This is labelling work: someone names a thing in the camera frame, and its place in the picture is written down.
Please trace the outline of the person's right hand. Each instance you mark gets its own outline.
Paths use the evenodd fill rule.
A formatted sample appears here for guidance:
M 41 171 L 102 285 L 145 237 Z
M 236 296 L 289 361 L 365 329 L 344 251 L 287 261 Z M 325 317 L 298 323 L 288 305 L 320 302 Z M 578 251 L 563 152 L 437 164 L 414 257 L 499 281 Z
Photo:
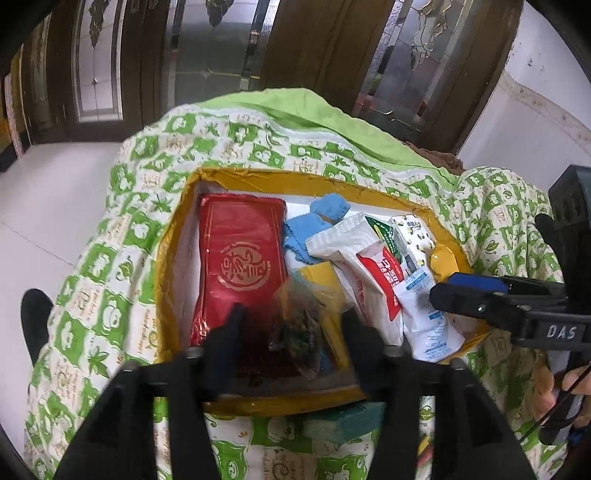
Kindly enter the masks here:
M 579 367 L 568 372 L 562 380 L 562 389 L 568 390 L 576 380 L 584 373 L 585 368 Z M 534 372 L 534 393 L 532 412 L 536 420 L 540 420 L 556 403 L 553 391 L 555 390 L 555 376 L 547 367 L 544 360 L 538 363 Z M 574 395 L 583 395 L 584 402 L 580 413 L 574 421 L 576 428 L 582 428 L 589 424 L 591 418 L 590 375 L 587 375 L 572 391 Z

